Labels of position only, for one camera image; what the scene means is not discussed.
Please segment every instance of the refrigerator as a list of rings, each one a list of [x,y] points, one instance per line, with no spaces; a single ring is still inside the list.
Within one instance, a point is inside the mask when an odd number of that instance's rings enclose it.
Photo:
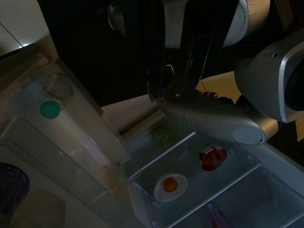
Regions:
[[[63,202],[65,228],[304,226],[304,169],[268,143],[197,135],[161,112],[122,138],[65,64],[36,46],[5,55],[0,70],[0,163],[29,180],[10,226],[37,191]],[[206,170],[210,147],[225,158]]]

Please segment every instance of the green cap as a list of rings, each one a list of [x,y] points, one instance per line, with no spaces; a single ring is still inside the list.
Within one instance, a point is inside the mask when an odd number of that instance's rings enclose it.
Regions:
[[[40,114],[47,119],[56,118],[59,115],[60,111],[60,104],[54,100],[45,101],[40,107]]]

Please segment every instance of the white plate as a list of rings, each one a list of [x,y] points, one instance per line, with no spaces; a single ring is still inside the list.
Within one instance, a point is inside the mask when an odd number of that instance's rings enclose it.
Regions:
[[[163,189],[163,181],[171,177],[177,181],[178,187],[173,192],[166,192]],[[156,186],[154,189],[154,197],[161,202],[169,202],[180,197],[186,190],[188,186],[187,178],[183,175],[177,173],[167,173],[162,175],[156,182]]]

